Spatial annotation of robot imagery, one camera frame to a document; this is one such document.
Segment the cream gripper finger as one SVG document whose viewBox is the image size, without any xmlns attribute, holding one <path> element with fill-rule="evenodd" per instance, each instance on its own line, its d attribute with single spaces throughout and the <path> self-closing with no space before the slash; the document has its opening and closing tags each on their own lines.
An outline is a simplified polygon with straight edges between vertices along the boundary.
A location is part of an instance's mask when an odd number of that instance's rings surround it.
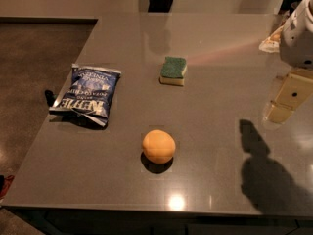
<svg viewBox="0 0 313 235">
<path fill-rule="evenodd" d="M 295 69 L 283 79 L 278 93 L 270 103 L 266 119 L 281 124 L 313 94 L 313 71 Z"/>
</svg>

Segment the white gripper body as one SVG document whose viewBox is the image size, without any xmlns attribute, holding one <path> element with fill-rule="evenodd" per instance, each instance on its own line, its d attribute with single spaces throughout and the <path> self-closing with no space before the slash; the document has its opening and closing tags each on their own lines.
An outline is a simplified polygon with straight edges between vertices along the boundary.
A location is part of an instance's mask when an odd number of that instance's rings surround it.
<svg viewBox="0 0 313 235">
<path fill-rule="evenodd" d="M 302 0 L 284 24 L 280 57 L 292 67 L 313 68 L 312 7 L 313 0 Z"/>
</svg>

